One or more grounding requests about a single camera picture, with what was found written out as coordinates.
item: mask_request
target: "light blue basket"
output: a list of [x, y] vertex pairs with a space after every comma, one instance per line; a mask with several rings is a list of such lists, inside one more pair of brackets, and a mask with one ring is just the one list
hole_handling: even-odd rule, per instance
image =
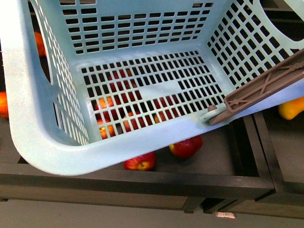
[[[258, 0], [66, 2], [31, 1], [50, 83], [28, 2], [0, 2], [11, 134], [24, 159], [43, 171], [93, 172], [304, 95], [302, 80], [224, 123], [199, 121], [209, 105], [223, 110], [227, 94], [304, 48], [304, 40], [274, 27]], [[286, 2], [304, 18], [304, 1]], [[108, 97], [114, 106], [103, 108], [99, 101]], [[126, 133], [131, 120], [139, 129]]]

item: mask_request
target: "apple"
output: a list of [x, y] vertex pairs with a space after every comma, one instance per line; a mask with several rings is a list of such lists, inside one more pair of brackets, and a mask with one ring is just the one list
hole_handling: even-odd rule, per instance
[[[128, 116], [134, 116], [133, 112], [128, 112]], [[146, 126], [142, 117], [139, 117], [137, 119], [139, 121], [139, 124], [140, 124], [141, 128]], [[152, 121], [148, 116], [146, 116], [146, 121], [147, 121], [148, 125], [152, 125]], [[124, 124], [126, 132], [130, 132], [131, 131], [131, 126], [130, 126], [129, 122], [124, 121], [123, 124]], [[132, 124], [132, 127], [133, 127], [134, 130], [137, 130], [139, 128], [135, 119], [131, 120], [131, 124]]]
[[[124, 73], [123, 70], [119, 70], [119, 73], [120, 73], [121, 78], [125, 78], [126, 77], [126, 75], [125, 75], [125, 73]], [[113, 72], [113, 77], [114, 77], [114, 79], [119, 79], [119, 75], [118, 75], [117, 71]], [[110, 76], [109, 77], [109, 81], [112, 81], [112, 80], [113, 80], [113, 78], [112, 78], [112, 76]], [[133, 86], [133, 88], [137, 87], [134, 79], [131, 79], [130, 82], [131, 82], [131, 85]], [[124, 86], [125, 86], [126, 89], [131, 89], [128, 81], [125, 80], [125, 81], [123, 81], [123, 83], [124, 83]], [[119, 91], [123, 91], [124, 90], [123, 84], [121, 82], [117, 82], [116, 85], [117, 85]], [[113, 93], [115, 93], [117, 91], [116, 87], [115, 87], [115, 83], [110, 83], [110, 88], [111, 88], [111, 90], [112, 90]]]
[[155, 166], [156, 155], [150, 152], [123, 162], [126, 170], [148, 171]]
[[139, 90], [135, 91], [135, 95], [137, 97], [137, 100], [142, 100], [142, 96], [141, 96], [141, 93], [139, 92]]
[[[173, 105], [173, 102], [172, 102], [172, 100], [170, 99], [169, 96], [166, 97], [166, 100], [167, 100], [169, 106]], [[153, 102], [154, 102], [154, 104], [155, 104], [156, 109], [160, 109], [160, 108], [161, 108], [161, 105], [162, 105], [164, 108], [168, 106], [168, 105], [166, 104], [165, 98], [163, 98], [163, 97], [160, 98], [161, 105], [160, 105], [160, 103], [158, 102], [157, 99], [154, 99]]]
[[0, 92], [0, 117], [9, 118], [9, 107], [6, 92]]
[[175, 104], [180, 103], [176, 95], [172, 95], [172, 98], [173, 98], [173, 101], [175, 102]]
[[47, 56], [43, 38], [40, 32], [34, 32], [39, 57]]
[[[103, 122], [102, 120], [97, 120], [97, 124], [98, 124], [98, 125], [103, 125], [104, 122]], [[109, 126], [108, 126], [108, 131], [109, 131], [109, 133], [110, 133], [110, 137], [116, 136], [113, 125], [109, 125]], [[108, 135], [107, 135], [107, 133], [106, 133], [105, 127], [101, 127], [101, 128], [99, 129], [99, 132], [100, 132], [100, 135], [101, 135], [101, 138], [102, 138], [102, 139], [107, 139], [107, 138], [108, 138]]]
[[123, 99], [123, 103], [128, 103], [129, 101], [135, 101], [135, 97], [134, 94], [132, 92], [128, 92], [129, 98], [127, 97], [126, 93], [121, 94], [122, 99]]
[[200, 135], [177, 142], [169, 146], [171, 152], [179, 158], [189, 158], [203, 146]]
[[[173, 112], [173, 115], [174, 115], [175, 118], [179, 116], [179, 114], [177, 113], [177, 111], [176, 111], [175, 108], [172, 109], [172, 112]], [[168, 117], [169, 120], [174, 118], [174, 117], [171, 115], [171, 113], [170, 113], [169, 110], [165, 110], [165, 113], [167, 114], [167, 117]], [[160, 119], [161, 119], [162, 122], [166, 121], [166, 116], [165, 116], [165, 114], [164, 114], [163, 111], [158, 112], [158, 115], [155, 115], [155, 116], [154, 116], [154, 121], [155, 121], [157, 124], [160, 122]]]
[[131, 70], [130, 70], [130, 69], [126, 69], [126, 72], [127, 72], [127, 74], [128, 74], [128, 76], [129, 76], [129, 77], [131, 77], [131, 76], [132, 76], [132, 72], [131, 72]]
[[[114, 96], [114, 99], [115, 99], [115, 102], [116, 102], [117, 105], [121, 105], [121, 102], [120, 102], [120, 100], [119, 100], [119, 98], [117, 96]], [[109, 107], [113, 107], [114, 106], [114, 102], [113, 102], [112, 97], [108, 96], [106, 98], [106, 100], [107, 100], [107, 103], [108, 103]], [[104, 98], [100, 98], [99, 99], [99, 104], [100, 104], [100, 107], [102, 109], [107, 108], [107, 104], [106, 104]], [[99, 110], [97, 103], [95, 104], [95, 111], [96, 110]], [[104, 114], [105, 120], [110, 120], [111, 119], [108, 112], [103, 112], [103, 114]], [[111, 114], [112, 114], [112, 117], [113, 117], [114, 120], [118, 120], [118, 114], [117, 114], [116, 110], [111, 110]]]

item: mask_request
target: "black metal frame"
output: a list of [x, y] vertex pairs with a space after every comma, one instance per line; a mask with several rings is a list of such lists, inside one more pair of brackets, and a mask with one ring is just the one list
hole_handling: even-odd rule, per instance
[[284, 180], [263, 114], [255, 114], [254, 120], [259, 135], [262, 136], [260, 141], [263, 145], [265, 158], [275, 187], [273, 194], [261, 199], [259, 202], [304, 206], [304, 183]]
[[0, 163], [0, 192], [1, 186], [29, 186], [187, 196], [182, 208], [187, 213], [208, 199], [255, 200], [269, 194], [274, 186], [252, 116], [236, 120], [228, 127], [234, 132], [238, 154], [234, 159], [243, 176], [103, 169], [82, 176], [63, 177], [39, 171], [29, 164]]

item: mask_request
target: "basket handle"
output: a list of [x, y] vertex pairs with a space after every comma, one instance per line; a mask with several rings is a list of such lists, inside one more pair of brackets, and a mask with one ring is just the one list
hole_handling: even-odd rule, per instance
[[227, 110], [211, 118], [209, 123], [216, 125], [227, 120], [302, 78], [304, 78], [304, 48], [228, 94], [224, 99]]

